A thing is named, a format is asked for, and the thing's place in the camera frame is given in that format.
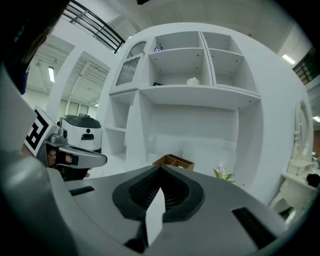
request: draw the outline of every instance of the black grid window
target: black grid window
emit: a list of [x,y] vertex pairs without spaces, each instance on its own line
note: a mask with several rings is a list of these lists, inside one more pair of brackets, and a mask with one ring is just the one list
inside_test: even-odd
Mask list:
[[293,71],[306,85],[320,75],[320,68],[317,63],[316,51],[314,48],[308,51],[303,59],[293,68]]

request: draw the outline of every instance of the fluorescent light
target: fluorescent light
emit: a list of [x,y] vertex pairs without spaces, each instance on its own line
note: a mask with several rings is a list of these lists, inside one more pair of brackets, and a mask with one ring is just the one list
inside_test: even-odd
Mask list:
[[290,62],[292,65],[295,64],[296,62],[290,58],[288,55],[283,55],[282,58],[284,58],[286,61]]
[[318,122],[318,123],[320,123],[320,117],[319,117],[319,116],[314,116],[314,117],[313,117],[313,120],[316,121],[316,122]]
[[51,82],[55,82],[55,76],[54,76],[54,68],[52,66],[48,67],[49,70],[49,77]]

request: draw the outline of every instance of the wooden box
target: wooden box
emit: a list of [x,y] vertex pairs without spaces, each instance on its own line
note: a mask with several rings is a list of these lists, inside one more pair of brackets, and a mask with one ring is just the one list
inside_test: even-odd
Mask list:
[[163,157],[159,158],[157,161],[153,163],[154,166],[158,165],[168,165],[184,168],[190,171],[194,170],[195,163],[183,159],[181,157],[175,156],[173,154],[166,154]]

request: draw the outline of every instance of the green leaf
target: green leaf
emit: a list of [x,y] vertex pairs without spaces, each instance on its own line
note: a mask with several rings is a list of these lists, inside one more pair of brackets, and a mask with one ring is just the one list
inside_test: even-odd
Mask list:
[[228,174],[228,175],[226,176],[225,180],[227,181],[227,180],[229,180],[231,177],[232,177],[232,174]]
[[213,169],[213,170],[214,170],[215,177],[216,177],[217,179],[220,179],[220,174],[219,174],[219,172],[217,172],[216,169]]

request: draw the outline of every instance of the black slot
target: black slot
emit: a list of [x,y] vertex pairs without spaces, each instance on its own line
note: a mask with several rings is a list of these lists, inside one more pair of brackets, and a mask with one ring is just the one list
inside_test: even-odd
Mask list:
[[87,192],[90,192],[90,191],[94,191],[94,190],[95,189],[92,186],[84,186],[84,187],[81,187],[81,188],[76,188],[76,189],[69,190],[69,192],[74,197],[74,196],[81,195],[81,194],[84,194],[84,193],[87,193]]
[[93,141],[95,139],[95,136],[93,134],[82,134],[81,140],[82,141]]
[[235,209],[232,213],[259,249],[276,239],[247,208]]

